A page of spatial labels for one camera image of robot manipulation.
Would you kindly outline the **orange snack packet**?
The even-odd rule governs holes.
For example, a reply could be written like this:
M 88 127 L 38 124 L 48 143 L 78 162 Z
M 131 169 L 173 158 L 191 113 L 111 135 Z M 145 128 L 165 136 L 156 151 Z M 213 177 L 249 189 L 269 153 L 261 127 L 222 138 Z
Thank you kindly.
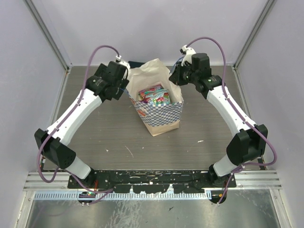
M 160 92 L 162 90 L 163 90 L 162 86 L 155 86 L 152 88 L 141 90 L 138 92 L 139 101 L 147 103 L 152 96 L 154 96 L 157 92 Z

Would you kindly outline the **checkered paper bag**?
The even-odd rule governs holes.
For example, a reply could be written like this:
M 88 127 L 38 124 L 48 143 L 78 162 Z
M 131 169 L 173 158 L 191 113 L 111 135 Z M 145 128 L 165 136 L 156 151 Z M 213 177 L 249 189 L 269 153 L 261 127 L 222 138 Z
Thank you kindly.
M 130 100 L 152 136 L 179 128 L 183 108 L 181 88 L 169 81 L 170 70 L 157 58 L 130 70 L 126 87 Z M 169 90 L 170 104 L 139 101 L 138 92 L 155 86 Z

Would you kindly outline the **pink snack packet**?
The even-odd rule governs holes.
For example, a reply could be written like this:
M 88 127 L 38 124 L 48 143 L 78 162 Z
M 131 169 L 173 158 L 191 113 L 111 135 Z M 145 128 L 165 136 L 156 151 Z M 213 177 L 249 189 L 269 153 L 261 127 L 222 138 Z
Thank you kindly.
M 154 96 L 150 98 L 147 104 L 150 105 L 168 105 L 171 103 L 169 90 L 163 89 L 160 92 L 157 92 Z

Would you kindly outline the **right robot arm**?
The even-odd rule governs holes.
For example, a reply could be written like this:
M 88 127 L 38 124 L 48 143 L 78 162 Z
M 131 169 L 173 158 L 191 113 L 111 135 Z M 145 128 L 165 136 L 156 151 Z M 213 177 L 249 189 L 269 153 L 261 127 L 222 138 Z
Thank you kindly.
M 226 148 L 226 155 L 208 170 L 208 181 L 213 187 L 225 182 L 225 176 L 238 166 L 250 162 L 265 152 L 267 128 L 257 125 L 246 116 L 228 92 L 218 75 L 213 75 L 206 53 L 192 52 L 176 63 L 169 80 L 178 86 L 195 85 L 219 112 L 232 133 L 232 140 Z

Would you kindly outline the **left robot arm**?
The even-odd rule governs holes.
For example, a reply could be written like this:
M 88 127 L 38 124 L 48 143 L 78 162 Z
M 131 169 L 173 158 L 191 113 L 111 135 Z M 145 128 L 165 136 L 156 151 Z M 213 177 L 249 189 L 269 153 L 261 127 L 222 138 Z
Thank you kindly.
M 78 178 L 84 188 L 95 183 L 92 168 L 85 164 L 69 144 L 86 118 L 106 100 L 118 100 L 129 83 L 129 63 L 111 61 L 101 64 L 91 77 L 86 77 L 84 86 L 75 101 L 46 130 L 38 129 L 35 140 L 39 156 L 44 156 L 58 168 L 66 170 Z

